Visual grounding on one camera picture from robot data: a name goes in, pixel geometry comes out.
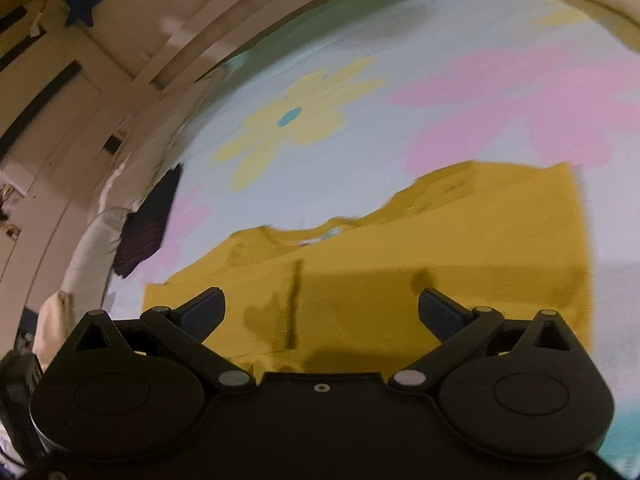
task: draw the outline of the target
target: pillow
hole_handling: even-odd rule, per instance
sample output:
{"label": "pillow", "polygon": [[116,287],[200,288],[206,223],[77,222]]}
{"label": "pillow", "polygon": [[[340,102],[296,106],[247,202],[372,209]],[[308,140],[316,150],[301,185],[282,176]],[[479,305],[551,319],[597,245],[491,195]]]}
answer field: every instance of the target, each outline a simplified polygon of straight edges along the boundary
{"label": "pillow", "polygon": [[184,92],[157,102],[136,117],[127,137],[132,139],[124,167],[112,174],[100,196],[103,210],[125,207],[137,211],[151,190],[174,135],[200,107],[212,82],[198,81]]}
{"label": "pillow", "polygon": [[120,232],[129,210],[114,208],[100,213],[82,235],[60,289],[71,295],[73,326],[89,310],[101,308]]}

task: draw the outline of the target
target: bedsheet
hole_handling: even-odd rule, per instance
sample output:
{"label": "bedsheet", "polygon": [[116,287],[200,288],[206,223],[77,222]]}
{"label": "bedsheet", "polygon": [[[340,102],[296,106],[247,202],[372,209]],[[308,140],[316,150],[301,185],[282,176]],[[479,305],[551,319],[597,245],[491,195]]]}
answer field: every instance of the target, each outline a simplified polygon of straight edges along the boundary
{"label": "bedsheet", "polygon": [[583,0],[332,0],[226,64],[176,139],[162,248],[105,308],[140,313],[231,233],[311,228],[379,208],[462,160],[580,181],[594,282],[591,354],[616,399],[601,455],[640,474],[640,30]]}

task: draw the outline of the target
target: flower pattern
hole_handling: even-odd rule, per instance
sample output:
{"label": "flower pattern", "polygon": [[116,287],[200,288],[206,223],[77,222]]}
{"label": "flower pattern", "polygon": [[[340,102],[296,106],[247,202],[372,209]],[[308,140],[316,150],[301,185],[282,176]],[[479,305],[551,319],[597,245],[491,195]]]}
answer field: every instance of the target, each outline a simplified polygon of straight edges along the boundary
{"label": "flower pattern", "polygon": [[545,0],[549,12],[536,19],[536,27],[557,29],[598,22],[627,48],[640,52],[640,30],[627,17],[589,0]]}
{"label": "flower pattern", "polygon": [[392,96],[406,108],[456,106],[415,139],[408,171],[424,174],[475,158],[518,117],[545,164],[603,164],[611,156],[606,132],[640,131],[640,107],[620,97],[640,86],[639,76],[634,57],[580,65],[569,50],[542,47],[459,58]]}
{"label": "flower pattern", "polygon": [[182,256],[179,241],[189,236],[211,214],[209,204],[194,205],[203,190],[204,185],[199,184],[188,192],[175,197],[162,239],[162,246],[153,256],[138,264],[132,276],[142,283],[153,283],[161,270],[169,273],[177,270]]}
{"label": "flower pattern", "polygon": [[241,190],[260,177],[286,142],[308,146],[338,131],[344,124],[338,106],[382,85],[380,78],[352,81],[373,61],[358,59],[338,72],[318,70],[293,83],[283,99],[271,102],[246,118],[244,132],[220,148],[213,161],[240,158],[232,189]]}

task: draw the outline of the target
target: pink flower print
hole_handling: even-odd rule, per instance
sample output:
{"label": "pink flower print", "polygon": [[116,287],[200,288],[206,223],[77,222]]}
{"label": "pink flower print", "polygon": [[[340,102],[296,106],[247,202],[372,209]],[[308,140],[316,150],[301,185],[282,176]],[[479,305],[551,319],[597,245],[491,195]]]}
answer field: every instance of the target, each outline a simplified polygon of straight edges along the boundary
{"label": "pink flower print", "polygon": [[408,171],[424,174],[475,158],[516,117],[525,118],[531,145],[546,164],[608,162],[606,132],[640,130],[640,107],[619,97],[640,86],[640,61],[575,66],[569,58],[542,48],[475,53],[397,92],[391,101],[403,107],[462,106],[421,131]]}
{"label": "pink flower print", "polygon": [[168,272],[177,270],[182,256],[182,248],[178,242],[189,236],[211,214],[210,205],[193,205],[204,187],[203,184],[200,184],[175,197],[162,239],[162,246],[153,256],[140,263],[133,272],[141,282],[153,283],[158,272],[162,269]]}

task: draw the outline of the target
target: blue star decoration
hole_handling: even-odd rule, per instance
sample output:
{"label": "blue star decoration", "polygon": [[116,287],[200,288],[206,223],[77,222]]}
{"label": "blue star decoration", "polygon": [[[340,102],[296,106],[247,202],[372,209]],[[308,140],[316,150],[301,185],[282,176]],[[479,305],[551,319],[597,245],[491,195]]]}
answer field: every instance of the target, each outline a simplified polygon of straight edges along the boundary
{"label": "blue star decoration", "polygon": [[94,17],[91,14],[93,8],[103,0],[65,0],[69,6],[69,15],[66,17],[65,27],[75,22],[83,22],[87,27],[94,26]]}

